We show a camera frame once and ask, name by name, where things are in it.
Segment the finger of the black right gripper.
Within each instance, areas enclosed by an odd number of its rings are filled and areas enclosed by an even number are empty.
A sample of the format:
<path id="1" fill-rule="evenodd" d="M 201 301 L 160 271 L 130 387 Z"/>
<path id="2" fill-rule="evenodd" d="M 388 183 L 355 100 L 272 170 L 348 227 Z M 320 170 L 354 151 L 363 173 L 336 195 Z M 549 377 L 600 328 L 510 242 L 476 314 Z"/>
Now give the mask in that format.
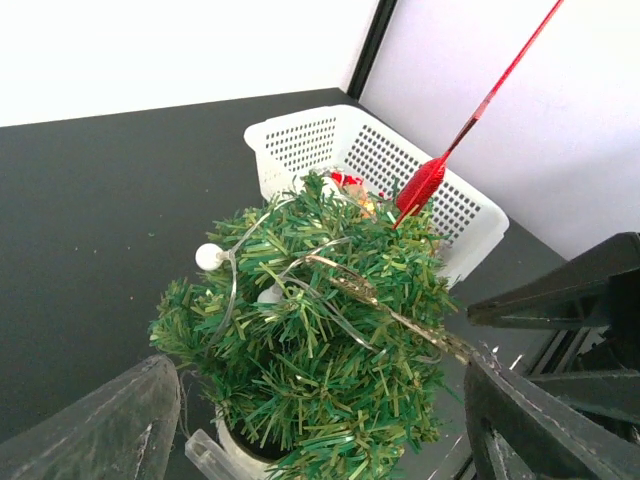
<path id="1" fill-rule="evenodd" d="M 546 374 L 528 380 L 574 409 L 639 424 L 639 373 L 635 370 Z"/>
<path id="2" fill-rule="evenodd" d="M 639 234 L 615 234 L 533 282 L 469 306 L 467 318 L 495 328 L 637 327 Z"/>

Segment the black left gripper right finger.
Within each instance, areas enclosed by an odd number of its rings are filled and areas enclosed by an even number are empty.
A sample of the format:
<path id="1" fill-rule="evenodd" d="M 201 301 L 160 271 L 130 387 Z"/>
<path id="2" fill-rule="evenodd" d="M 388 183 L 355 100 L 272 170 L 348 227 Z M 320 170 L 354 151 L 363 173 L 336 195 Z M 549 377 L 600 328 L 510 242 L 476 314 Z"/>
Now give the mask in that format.
<path id="1" fill-rule="evenodd" d="M 480 479 L 636 479 L 639 447 L 492 356 L 474 354 L 464 378 L 466 430 Z"/>

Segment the small green christmas tree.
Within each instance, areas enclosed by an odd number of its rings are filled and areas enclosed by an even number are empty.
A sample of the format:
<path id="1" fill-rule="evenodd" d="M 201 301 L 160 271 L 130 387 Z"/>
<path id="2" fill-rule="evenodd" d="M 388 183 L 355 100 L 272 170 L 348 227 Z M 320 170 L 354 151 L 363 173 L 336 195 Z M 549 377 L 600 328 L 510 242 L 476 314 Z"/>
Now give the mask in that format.
<path id="1" fill-rule="evenodd" d="M 228 428 L 265 449 L 275 479 L 394 479 L 437 440 L 439 350 L 455 308 L 429 210 L 302 188 L 218 221 L 224 255 L 173 281 L 150 342 L 203 380 Z"/>

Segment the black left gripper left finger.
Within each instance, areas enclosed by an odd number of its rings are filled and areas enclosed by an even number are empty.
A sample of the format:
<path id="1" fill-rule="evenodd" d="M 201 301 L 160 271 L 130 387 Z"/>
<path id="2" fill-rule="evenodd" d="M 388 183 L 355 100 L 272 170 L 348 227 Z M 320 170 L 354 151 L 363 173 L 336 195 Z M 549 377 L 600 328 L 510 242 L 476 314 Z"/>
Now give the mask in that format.
<path id="1" fill-rule="evenodd" d="M 176 367 L 153 355 L 1 444 L 3 479 L 162 479 L 181 410 Z"/>

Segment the red star tree topper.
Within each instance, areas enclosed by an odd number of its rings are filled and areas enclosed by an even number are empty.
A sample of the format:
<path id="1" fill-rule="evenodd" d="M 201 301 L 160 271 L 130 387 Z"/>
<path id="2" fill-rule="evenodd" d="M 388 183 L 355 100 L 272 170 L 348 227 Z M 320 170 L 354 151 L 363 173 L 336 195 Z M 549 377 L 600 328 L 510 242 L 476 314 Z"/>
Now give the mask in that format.
<path id="1" fill-rule="evenodd" d="M 548 25 L 550 20 L 557 13 L 563 3 L 563 0 L 558 0 L 554 3 L 553 7 L 546 14 L 541 23 L 536 27 L 535 31 L 531 34 L 524 46 L 519 50 L 517 55 L 510 62 L 508 67 L 501 74 L 499 79 L 489 90 L 481 103 L 477 106 L 475 111 L 466 121 L 464 126 L 458 132 L 458 134 L 456 135 L 452 143 L 448 146 L 448 148 L 444 151 L 444 153 L 441 156 L 423 164 L 405 184 L 400 193 L 396 196 L 395 205 L 399 209 L 400 215 L 395 220 L 395 223 L 393 225 L 394 229 L 400 226 L 406 216 L 417 215 L 428 203 L 430 198 L 437 192 L 443 182 L 449 157 L 457 148 L 457 146 L 462 142 L 462 140 L 466 137 L 466 135 L 476 125 L 476 123 L 480 120 L 500 88 L 504 85 L 505 81 L 514 71 L 517 65 L 521 62 L 535 40 L 539 37 L 539 35 L 542 33 L 544 28 Z"/>

